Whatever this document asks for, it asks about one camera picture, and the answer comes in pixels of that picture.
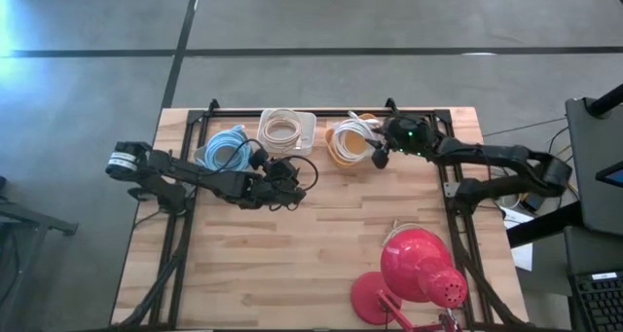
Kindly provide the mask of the black keyboard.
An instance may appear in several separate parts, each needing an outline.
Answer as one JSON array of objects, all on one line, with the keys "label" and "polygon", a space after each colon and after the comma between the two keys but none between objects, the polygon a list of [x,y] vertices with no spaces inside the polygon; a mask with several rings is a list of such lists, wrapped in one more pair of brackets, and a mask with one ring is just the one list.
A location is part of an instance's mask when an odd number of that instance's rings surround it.
[{"label": "black keyboard", "polygon": [[572,275],[569,285],[590,332],[623,332],[623,271]]}]

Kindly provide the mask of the small dark device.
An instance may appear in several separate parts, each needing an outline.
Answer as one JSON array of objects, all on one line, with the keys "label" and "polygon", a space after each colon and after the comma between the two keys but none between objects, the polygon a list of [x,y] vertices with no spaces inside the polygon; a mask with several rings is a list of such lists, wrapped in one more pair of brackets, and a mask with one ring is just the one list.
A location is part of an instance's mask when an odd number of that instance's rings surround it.
[{"label": "small dark device", "polygon": [[519,206],[531,213],[538,212],[545,202],[545,198],[535,193],[525,193],[520,197]]}]

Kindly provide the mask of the black pole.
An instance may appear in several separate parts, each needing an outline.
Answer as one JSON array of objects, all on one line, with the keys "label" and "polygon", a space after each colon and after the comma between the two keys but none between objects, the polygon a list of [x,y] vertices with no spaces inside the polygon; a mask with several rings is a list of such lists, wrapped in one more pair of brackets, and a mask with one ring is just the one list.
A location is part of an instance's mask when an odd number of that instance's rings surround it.
[{"label": "black pole", "polygon": [[594,118],[604,119],[615,107],[623,104],[623,83],[598,99],[587,99],[586,110]]}]

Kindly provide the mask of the grey side table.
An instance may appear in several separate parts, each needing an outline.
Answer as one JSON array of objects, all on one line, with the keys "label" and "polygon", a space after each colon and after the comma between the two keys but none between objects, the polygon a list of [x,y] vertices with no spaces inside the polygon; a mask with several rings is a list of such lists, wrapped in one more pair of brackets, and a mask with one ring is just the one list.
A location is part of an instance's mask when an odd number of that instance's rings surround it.
[{"label": "grey side table", "polygon": [[591,116],[583,99],[569,99],[565,108],[583,223],[623,236],[623,186],[597,179],[600,171],[623,162],[623,105],[603,119]]}]

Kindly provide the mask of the black beam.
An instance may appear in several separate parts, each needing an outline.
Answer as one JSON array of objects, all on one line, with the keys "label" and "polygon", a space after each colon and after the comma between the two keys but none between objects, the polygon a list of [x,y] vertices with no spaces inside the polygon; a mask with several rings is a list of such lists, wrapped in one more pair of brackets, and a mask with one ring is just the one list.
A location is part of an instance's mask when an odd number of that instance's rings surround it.
[{"label": "black beam", "polygon": [[574,202],[506,231],[511,248],[559,234],[565,227],[583,227],[581,202]]}]

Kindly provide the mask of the tablet with blue screen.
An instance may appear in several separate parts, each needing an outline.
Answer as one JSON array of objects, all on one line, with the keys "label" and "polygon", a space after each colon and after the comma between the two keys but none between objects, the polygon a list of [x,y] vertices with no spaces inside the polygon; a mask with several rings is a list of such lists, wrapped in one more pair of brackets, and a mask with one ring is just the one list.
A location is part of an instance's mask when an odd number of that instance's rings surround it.
[{"label": "tablet with blue screen", "polygon": [[603,183],[623,188],[623,161],[598,171],[595,178]]}]

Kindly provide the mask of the white paper sheet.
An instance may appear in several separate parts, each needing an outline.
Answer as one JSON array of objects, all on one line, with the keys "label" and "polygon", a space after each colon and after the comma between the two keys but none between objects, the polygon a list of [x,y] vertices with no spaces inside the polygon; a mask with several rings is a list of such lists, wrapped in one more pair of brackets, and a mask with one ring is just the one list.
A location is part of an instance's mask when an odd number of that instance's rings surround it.
[{"label": "white paper sheet", "polygon": [[[503,222],[507,230],[531,221],[531,217],[522,212],[502,206]],[[532,244],[524,244],[511,249],[515,267],[530,272],[532,270]]]}]

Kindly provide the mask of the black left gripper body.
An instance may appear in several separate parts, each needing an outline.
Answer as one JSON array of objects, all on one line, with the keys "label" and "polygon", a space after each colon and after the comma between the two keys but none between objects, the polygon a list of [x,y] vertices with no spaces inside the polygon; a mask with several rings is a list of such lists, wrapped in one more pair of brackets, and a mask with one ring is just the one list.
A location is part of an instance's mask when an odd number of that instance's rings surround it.
[{"label": "black left gripper body", "polygon": [[288,189],[304,189],[298,180],[300,170],[290,162],[290,158],[270,158],[259,168],[263,174],[245,176],[241,197],[234,200],[234,204],[241,209],[259,209],[263,206],[270,209],[272,203],[296,202],[298,207],[301,201],[292,201],[284,193]]}]

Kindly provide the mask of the dark floor stand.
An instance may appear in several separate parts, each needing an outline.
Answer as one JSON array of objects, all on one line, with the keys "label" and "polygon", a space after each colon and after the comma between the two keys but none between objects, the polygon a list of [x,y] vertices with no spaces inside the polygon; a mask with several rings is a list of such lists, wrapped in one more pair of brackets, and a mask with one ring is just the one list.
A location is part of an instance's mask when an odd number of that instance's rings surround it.
[{"label": "dark floor stand", "polygon": [[30,280],[46,235],[57,230],[74,236],[77,223],[30,210],[3,195],[7,179],[0,175],[0,332],[10,332],[21,294]]}]

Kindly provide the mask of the white plastic bin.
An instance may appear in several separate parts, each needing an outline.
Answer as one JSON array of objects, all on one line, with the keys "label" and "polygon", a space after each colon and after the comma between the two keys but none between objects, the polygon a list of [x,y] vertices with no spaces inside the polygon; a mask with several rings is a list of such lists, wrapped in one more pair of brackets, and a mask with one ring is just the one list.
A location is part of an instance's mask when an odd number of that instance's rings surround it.
[{"label": "white plastic bin", "polygon": [[308,156],[315,138],[316,116],[286,108],[265,109],[257,139],[273,154]]}]

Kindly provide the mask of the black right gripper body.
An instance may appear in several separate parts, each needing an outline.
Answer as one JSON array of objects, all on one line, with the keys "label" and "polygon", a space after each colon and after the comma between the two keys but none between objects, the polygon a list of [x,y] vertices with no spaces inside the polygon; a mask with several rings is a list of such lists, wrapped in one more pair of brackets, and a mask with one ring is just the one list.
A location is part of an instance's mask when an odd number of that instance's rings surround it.
[{"label": "black right gripper body", "polygon": [[427,155],[433,153],[439,135],[418,116],[392,116],[384,121],[385,145],[392,152]]}]

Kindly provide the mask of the red desk lamp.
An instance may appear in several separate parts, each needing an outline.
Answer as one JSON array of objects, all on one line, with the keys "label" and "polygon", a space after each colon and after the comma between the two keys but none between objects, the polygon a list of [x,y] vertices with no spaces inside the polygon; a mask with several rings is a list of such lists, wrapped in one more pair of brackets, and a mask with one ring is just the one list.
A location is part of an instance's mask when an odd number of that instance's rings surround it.
[{"label": "red desk lamp", "polygon": [[[423,228],[400,230],[386,240],[380,268],[351,286],[350,302],[364,322],[404,332],[463,332],[453,309],[467,298],[467,282],[453,264],[446,244]],[[432,303],[444,311],[438,321],[414,325],[402,312],[405,302]]]}]

